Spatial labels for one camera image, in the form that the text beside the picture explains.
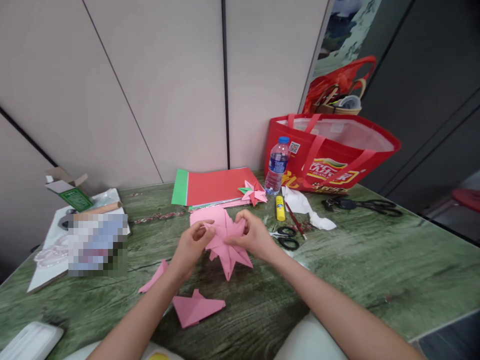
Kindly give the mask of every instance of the water bottle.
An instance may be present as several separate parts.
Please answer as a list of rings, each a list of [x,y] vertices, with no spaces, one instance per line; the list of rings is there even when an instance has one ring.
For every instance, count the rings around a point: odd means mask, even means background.
[[[265,179],[265,192],[268,195],[277,195],[282,187],[282,176],[290,158],[289,142],[287,136],[280,136],[278,144],[270,151],[268,174]]]

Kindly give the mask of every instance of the qr code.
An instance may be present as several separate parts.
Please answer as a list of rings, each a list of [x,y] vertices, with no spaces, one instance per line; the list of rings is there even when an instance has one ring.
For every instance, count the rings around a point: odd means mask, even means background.
[[[299,148],[300,148],[300,144],[297,144],[296,142],[292,141],[290,143],[290,147],[288,148],[288,150],[290,150],[291,153],[296,154],[299,151]]]

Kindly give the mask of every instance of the poster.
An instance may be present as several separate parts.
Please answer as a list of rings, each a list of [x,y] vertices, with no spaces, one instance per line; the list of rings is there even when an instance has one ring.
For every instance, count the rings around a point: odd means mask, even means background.
[[[357,59],[382,0],[334,0],[313,73],[309,79],[303,113],[308,113],[312,98],[311,83]]]

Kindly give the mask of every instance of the glue stick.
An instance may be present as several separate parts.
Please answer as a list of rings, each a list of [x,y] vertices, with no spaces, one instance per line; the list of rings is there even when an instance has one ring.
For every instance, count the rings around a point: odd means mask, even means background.
[[[285,221],[284,198],[281,196],[277,196],[275,203],[276,203],[276,219],[278,221]]]

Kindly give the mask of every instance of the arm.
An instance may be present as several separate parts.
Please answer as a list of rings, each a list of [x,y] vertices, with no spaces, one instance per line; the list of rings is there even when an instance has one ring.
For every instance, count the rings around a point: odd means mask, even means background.
[[[267,228],[248,210],[246,235],[225,242],[249,250],[271,264],[308,305],[349,359],[423,359],[383,321],[327,282],[319,279],[275,244]]]
[[[96,347],[89,360],[140,359],[172,298],[215,235],[215,227],[206,231],[203,223],[213,224],[213,220],[196,222],[183,232],[168,269]]]

